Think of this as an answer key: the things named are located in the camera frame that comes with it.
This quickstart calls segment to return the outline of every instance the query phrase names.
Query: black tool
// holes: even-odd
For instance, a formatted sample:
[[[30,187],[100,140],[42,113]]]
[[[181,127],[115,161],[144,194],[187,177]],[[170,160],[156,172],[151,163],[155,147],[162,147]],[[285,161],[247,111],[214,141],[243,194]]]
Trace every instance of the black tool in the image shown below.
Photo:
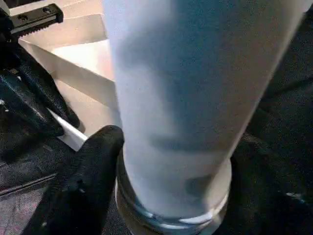
[[[56,4],[11,17],[0,9],[0,32],[4,35],[2,39],[6,41],[16,41],[28,33],[61,22],[63,22],[63,12]]]
[[[19,45],[18,38],[62,21],[63,13],[55,4],[12,17],[0,8],[0,104],[50,136],[64,132],[46,108],[75,127],[80,121],[51,75]]]

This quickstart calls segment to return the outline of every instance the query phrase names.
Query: gloved hand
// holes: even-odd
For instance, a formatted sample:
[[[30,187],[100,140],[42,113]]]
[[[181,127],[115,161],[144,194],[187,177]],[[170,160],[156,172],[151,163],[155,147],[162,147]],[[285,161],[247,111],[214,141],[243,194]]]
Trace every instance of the gloved hand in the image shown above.
[[[116,126],[91,136],[64,163],[22,235],[101,235],[123,143]]]
[[[46,108],[79,126],[77,115],[66,105],[51,75],[23,47],[6,43],[0,53],[0,100],[9,112],[49,136],[64,132]]]

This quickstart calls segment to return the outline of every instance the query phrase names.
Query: white cardboard box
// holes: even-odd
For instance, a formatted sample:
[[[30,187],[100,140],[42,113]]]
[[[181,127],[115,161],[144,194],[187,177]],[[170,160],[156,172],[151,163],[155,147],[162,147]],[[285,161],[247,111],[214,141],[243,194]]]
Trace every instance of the white cardboard box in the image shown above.
[[[99,0],[45,0],[13,8],[11,15],[52,2],[63,10],[64,22],[24,36],[20,44],[52,75],[81,120],[78,129],[83,135],[69,127],[62,138],[78,150],[103,126],[121,126],[109,40]]]

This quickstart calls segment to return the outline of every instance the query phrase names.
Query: white tube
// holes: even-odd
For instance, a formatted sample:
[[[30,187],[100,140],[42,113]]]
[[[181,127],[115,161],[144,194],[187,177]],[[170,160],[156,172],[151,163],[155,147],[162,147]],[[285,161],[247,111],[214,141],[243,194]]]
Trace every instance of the white tube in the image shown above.
[[[125,168],[147,211],[186,219],[210,211],[212,180],[302,9],[300,0],[104,0]]]

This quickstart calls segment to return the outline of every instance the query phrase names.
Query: dark surface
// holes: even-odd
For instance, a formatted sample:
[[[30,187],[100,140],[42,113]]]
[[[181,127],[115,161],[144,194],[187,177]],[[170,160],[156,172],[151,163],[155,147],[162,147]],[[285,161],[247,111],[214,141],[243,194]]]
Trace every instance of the dark surface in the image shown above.
[[[22,6],[22,5],[40,1],[40,0],[4,0],[4,1],[8,5],[9,8],[13,8],[13,7]]]

